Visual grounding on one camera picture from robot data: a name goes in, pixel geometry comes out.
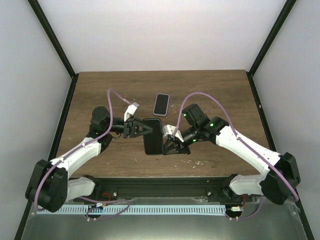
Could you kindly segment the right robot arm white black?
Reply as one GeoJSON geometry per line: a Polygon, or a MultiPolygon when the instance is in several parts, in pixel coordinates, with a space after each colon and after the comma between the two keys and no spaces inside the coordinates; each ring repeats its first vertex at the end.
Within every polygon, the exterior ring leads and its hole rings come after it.
{"type": "Polygon", "coordinates": [[[162,127],[163,136],[167,138],[164,155],[189,155],[191,144],[211,142],[232,152],[258,171],[256,175],[232,174],[222,188],[225,200],[232,202],[240,195],[262,195],[272,203],[282,205],[290,196],[296,196],[295,189],[301,177],[292,154],[280,154],[257,144],[233,130],[218,116],[209,119],[197,104],[189,105],[182,114],[190,124],[187,130],[176,130],[173,125],[162,127]]]}

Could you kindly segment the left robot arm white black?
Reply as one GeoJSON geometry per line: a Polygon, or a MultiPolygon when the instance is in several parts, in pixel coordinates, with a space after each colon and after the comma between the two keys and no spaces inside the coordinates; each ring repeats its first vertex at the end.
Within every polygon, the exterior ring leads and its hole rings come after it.
{"type": "Polygon", "coordinates": [[[136,138],[152,133],[152,127],[134,117],[137,103],[128,106],[124,118],[115,118],[104,106],[92,111],[89,131],[86,137],[65,154],[50,161],[36,163],[25,197],[33,202],[37,211],[58,211],[65,202],[86,197],[97,202],[102,196],[102,189],[90,176],[71,180],[70,177],[82,165],[100,155],[110,145],[112,132],[122,134],[124,138],[136,138]]]}

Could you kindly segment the dark green phone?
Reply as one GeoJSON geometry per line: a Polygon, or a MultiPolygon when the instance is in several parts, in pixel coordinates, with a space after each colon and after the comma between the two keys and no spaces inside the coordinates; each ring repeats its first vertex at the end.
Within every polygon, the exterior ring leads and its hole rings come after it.
{"type": "Polygon", "coordinates": [[[143,136],[146,155],[162,155],[164,151],[162,122],[159,118],[145,118],[144,124],[152,128],[152,132],[143,136]]]}

